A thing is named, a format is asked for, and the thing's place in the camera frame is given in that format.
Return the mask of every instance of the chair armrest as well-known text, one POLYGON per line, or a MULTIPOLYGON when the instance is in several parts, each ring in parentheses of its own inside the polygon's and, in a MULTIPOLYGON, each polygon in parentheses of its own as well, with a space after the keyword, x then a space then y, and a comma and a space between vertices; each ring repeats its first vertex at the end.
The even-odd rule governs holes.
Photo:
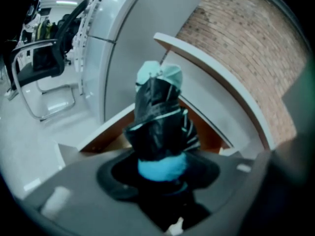
POLYGON ((56 42, 57 42, 57 39, 45 39, 45 40, 32 42, 32 43, 26 44, 24 46, 15 48, 11 52, 11 60, 13 60, 14 57, 17 54, 19 54, 20 52, 30 51, 33 49, 42 48, 42 47, 46 47, 46 46, 52 46, 52 45, 56 44, 56 42))

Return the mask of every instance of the light blue cloth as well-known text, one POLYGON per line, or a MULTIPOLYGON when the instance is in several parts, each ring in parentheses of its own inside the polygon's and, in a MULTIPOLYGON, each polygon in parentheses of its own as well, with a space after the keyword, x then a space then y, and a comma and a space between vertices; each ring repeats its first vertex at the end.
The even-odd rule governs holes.
POLYGON ((186 154, 166 157, 160 161, 138 160, 138 171, 144 178, 156 181, 173 181, 178 179, 187 167, 186 154))
POLYGON ((178 65, 166 64, 160 65, 157 61, 146 61, 137 73, 137 84, 143 85, 150 78, 158 78, 181 89, 183 83, 182 70, 178 65))

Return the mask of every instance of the office chair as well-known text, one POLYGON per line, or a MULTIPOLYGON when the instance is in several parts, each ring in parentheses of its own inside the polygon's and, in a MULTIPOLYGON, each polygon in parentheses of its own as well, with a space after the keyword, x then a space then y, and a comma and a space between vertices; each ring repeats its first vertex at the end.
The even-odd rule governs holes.
POLYGON ((60 112, 63 112, 65 110, 70 109, 75 104, 75 99, 74 99, 72 87, 70 85, 63 85, 63 86, 59 86, 57 88, 52 88, 49 90, 42 90, 38 85, 38 80, 46 78, 46 77, 57 77, 63 73, 63 71, 64 71, 64 53, 63 53, 62 44, 64 42, 65 33, 67 31, 67 28, 70 26, 71 22, 73 20, 75 20, 75 18, 86 9, 86 7, 88 6, 88 3, 89 3, 89 0, 84 0, 74 9, 74 11, 68 16, 67 20, 65 20, 63 25, 59 28, 55 39, 40 40, 40 41, 36 41, 36 42, 30 43, 30 44, 26 44, 22 47, 14 49, 11 53, 11 60, 13 62, 12 73, 13 73, 13 78, 14 78, 14 84, 12 86, 16 86, 27 111, 35 119, 45 120, 45 119, 52 117, 52 116, 54 116, 60 112), (50 46, 53 57, 56 60, 56 64, 54 66, 44 67, 41 70, 35 71, 33 69, 32 63, 30 62, 27 65, 25 65, 23 67, 23 69, 17 74, 15 62, 17 60, 18 55, 21 52, 30 51, 33 49, 43 48, 43 47, 48 47, 48 46, 50 46), (69 88, 71 90, 71 93, 72 93, 73 103, 71 105, 65 106, 64 108, 60 109, 57 112, 50 113, 48 115, 40 116, 40 117, 36 116, 32 112, 30 106, 28 105, 28 103, 27 103, 27 101, 23 95, 23 91, 22 91, 23 86, 25 86, 29 83, 32 83, 32 82, 36 83, 37 89, 42 94, 56 91, 59 89, 69 88))

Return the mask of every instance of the red brick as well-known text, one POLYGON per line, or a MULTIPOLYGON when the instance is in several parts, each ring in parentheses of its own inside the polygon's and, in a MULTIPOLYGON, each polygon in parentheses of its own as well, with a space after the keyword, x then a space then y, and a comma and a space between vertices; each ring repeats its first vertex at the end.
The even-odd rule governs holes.
POLYGON ((307 49, 268 0, 202 0, 177 36, 224 65, 252 94, 278 144, 295 135, 281 97, 303 69, 307 49))

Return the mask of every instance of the white wall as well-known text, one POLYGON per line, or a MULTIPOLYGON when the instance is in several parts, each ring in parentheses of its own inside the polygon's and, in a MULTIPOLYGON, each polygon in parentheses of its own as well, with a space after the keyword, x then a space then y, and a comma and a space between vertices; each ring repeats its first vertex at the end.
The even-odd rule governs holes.
POLYGON ((51 11, 48 15, 49 21, 51 23, 55 22, 56 24, 58 21, 64 16, 64 14, 70 14, 76 7, 62 7, 62 6, 56 6, 52 7, 51 11))
POLYGON ((244 158, 255 159, 264 150, 250 117, 222 84, 173 51, 163 62, 167 63, 177 64, 182 69, 181 96, 200 111, 244 158))

